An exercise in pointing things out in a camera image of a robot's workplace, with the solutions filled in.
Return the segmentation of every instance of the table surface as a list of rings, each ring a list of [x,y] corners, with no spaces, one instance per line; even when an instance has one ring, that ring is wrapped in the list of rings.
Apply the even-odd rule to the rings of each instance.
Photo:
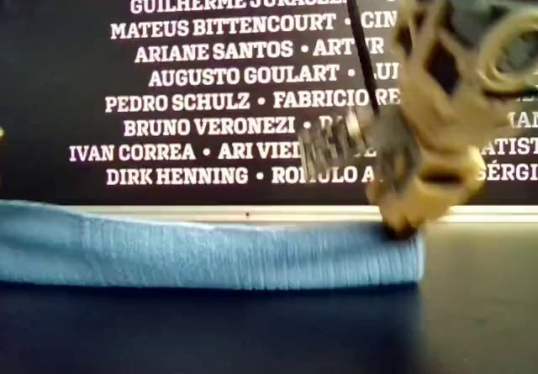
[[[7,374],[536,374],[538,225],[440,224],[418,287],[0,287]]]

